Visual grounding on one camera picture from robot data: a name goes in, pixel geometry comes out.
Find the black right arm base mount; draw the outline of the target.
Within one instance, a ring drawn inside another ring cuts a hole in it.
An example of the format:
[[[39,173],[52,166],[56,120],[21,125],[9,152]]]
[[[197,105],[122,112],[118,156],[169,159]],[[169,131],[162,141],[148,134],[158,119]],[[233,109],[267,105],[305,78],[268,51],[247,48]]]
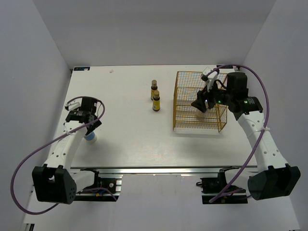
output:
[[[219,170],[216,177],[200,178],[200,181],[196,183],[197,187],[201,188],[202,192],[202,203],[209,205],[209,200],[215,197],[228,183],[226,181],[225,172],[229,173],[231,170],[238,172],[239,167],[226,167]],[[248,196],[246,190],[231,185],[224,193],[227,195],[218,198],[213,204],[224,205],[224,204],[247,204]]]

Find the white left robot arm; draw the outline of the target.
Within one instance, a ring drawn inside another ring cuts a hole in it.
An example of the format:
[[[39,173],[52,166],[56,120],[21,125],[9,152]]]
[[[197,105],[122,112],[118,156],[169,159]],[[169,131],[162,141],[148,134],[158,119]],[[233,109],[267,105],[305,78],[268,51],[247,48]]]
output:
[[[68,115],[64,122],[63,137],[56,142],[55,149],[44,164],[32,171],[38,201],[71,204],[78,192],[86,188],[97,192],[101,188],[102,180],[95,170],[70,173],[80,142],[97,141],[94,131],[102,124],[96,115],[98,102],[96,98],[81,97],[81,102],[72,99],[66,104]]]

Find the white jar blue label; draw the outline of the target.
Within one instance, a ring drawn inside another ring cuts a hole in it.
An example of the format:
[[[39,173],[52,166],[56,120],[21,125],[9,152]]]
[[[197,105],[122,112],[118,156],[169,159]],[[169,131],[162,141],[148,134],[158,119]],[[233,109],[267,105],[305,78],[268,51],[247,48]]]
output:
[[[97,135],[93,131],[90,134],[84,136],[84,139],[87,143],[95,143],[97,141]]]

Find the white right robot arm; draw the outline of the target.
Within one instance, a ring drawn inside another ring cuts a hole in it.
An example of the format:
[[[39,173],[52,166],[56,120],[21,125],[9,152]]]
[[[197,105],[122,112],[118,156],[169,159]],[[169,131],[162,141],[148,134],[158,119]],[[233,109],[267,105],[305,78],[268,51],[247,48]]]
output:
[[[227,84],[222,85],[218,71],[201,74],[205,87],[198,91],[192,106],[204,113],[215,105],[224,105],[233,113],[246,134],[252,151],[241,168],[223,168],[218,173],[220,192],[209,200],[232,194],[234,186],[246,190],[255,200],[289,196],[301,173],[298,167],[290,166],[280,153],[267,127],[268,116],[257,97],[248,95],[245,73],[227,74]]]

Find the white granule jar silver lid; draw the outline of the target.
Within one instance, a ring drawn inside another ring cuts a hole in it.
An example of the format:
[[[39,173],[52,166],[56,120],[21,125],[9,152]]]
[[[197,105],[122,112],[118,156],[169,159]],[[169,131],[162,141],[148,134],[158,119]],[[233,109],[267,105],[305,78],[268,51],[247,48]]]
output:
[[[199,121],[205,121],[207,119],[207,112],[203,113],[200,110],[196,110],[196,119]]]

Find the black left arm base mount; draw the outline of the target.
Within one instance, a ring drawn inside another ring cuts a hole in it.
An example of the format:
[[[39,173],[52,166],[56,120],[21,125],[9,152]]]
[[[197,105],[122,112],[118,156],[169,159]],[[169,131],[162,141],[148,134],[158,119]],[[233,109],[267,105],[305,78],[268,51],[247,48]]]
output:
[[[84,168],[71,173],[77,186],[74,201],[116,202],[120,196],[122,177]]]

